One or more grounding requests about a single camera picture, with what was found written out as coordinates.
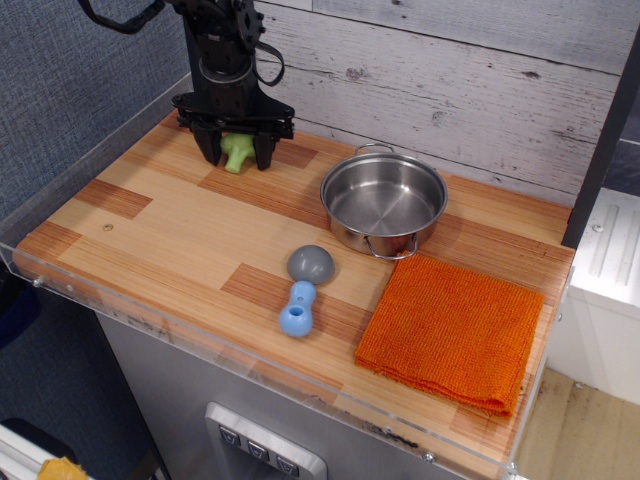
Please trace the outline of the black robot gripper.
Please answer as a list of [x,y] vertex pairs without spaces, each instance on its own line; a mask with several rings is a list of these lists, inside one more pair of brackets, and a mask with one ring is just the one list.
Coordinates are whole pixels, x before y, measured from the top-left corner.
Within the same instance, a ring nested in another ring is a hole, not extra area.
[[211,70],[199,57],[190,58],[189,65],[193,90],[175,95],[172,104],[179,125],[191,128],[205,160],[218,165],[220,131],[251,134],[258,169],[269,169],[273,139],[294,137],[294,109],[262,91],[253,57],[232,73]]

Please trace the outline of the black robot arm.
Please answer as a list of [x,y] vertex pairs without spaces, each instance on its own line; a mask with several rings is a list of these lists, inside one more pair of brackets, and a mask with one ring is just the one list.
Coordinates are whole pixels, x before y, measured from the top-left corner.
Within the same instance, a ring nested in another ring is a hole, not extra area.
[[251,1],[173,1],[182,17],[193,90],[173,97],[180,126],[193,134],[204,158],[219,163],[222,139],[246,135],[257,167],[271,166],[276,144],[294,137],[293,107],[261,87],[283,78],[282,54],[262,42],[264,15]]

